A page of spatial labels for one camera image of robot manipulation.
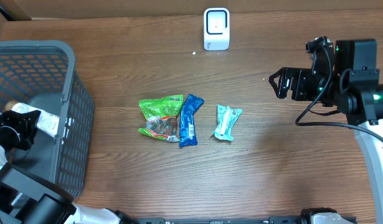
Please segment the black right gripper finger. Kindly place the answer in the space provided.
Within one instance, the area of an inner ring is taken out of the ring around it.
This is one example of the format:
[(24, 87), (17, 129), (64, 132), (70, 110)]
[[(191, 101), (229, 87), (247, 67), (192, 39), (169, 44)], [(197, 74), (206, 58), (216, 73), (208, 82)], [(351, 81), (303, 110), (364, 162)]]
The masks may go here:
[(273, 74), (269, 76), (269, 84), (271, 84), (277, 98), (286, 99), (288, 90), (291, 87), (291, 80), (286, 75)]
[(301, 68), (291, 68), (291, 67), (283, 67), (279, 69), (276, 73), (269, 76), (269, 81), (273, 82), (276, 78), (295, 78), (300, 73)]

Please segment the teal white snack packet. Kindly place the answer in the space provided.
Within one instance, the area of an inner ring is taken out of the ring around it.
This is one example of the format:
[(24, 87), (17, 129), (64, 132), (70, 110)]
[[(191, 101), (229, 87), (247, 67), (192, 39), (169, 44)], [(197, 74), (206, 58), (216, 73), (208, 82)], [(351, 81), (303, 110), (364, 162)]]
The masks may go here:
[(219, 140), (233, 141), (231, 131), (241, 114), (242, 109), (217, 105), (217, 127), (213, 135)]

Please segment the white tube gold cap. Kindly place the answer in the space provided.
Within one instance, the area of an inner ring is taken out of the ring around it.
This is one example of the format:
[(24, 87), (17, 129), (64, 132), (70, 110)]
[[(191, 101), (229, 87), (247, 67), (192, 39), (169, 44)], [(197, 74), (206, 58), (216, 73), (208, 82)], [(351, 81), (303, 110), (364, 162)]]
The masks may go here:
[(15, 100), (9, 101), (5, 105), (4, 110), (5, 111), (13, 110), (17, 113), (22, 113), (22, 114), (28, 113), (31, 111), (40, 111), (40, 116), (37, 122), (37, 128), (45, 132), (51, 137), (54, 137), (57, 134), (60, 117), (55, 114), (51, 114), (40, 108), (35, 108), (33, 106), (30, 106)]

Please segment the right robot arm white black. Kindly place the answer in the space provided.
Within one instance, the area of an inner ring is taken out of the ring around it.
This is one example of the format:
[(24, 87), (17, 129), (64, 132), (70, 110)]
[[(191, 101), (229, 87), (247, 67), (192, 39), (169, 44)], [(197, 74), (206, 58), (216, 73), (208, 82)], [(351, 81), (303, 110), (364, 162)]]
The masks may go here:
[[(383, 84), (377, 68), (375, 39), (338, 40), (327, 37), (306, 42), (311, 68), (283, 67), (269, 76), (277, 98), (288, 91), (295, 101), (309, 105), (296, 118), (297, 126), (334, 126), (354, 131), (366, 163), (376, 210), (376, 222), (383, 223)], [(321, 103), (335, 107), (328, 114), (346, 115), (346, 123), (303, 122), (304, 115)]]

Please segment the blue snack bar wrapper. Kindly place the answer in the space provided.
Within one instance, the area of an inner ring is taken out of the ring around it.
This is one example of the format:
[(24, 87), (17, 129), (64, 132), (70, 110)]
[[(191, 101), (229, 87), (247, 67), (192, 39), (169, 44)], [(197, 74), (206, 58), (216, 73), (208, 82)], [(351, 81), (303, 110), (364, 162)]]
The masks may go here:
[(180, 147), (197, 145), (194, 115), (203, 104), (204, 100), (195, 95), (186, 98), (179, 118)]

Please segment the green candy bag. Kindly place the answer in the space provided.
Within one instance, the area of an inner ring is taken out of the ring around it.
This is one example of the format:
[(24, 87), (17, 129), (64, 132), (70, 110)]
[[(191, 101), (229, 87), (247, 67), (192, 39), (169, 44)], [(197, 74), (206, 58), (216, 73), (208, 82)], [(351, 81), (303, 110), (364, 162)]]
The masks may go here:
[(139, 107), (146, 119), (146, 127), (138, 132), (168, 142), (179, 142), (177, 116), (183, 104), (183, 95), (171, 95), (159, 99), (139, 101)]

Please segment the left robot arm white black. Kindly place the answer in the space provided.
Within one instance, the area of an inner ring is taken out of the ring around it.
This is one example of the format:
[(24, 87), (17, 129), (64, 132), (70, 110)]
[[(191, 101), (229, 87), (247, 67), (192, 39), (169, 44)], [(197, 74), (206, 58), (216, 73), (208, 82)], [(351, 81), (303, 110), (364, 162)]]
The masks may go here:
[(10, 163), (13, 149), (31, 148), (40, 111), (0, 112), (0, 223), (122, 223), (137, 220), (119, 210), (76, 204), (74, 198), (48, 180)]

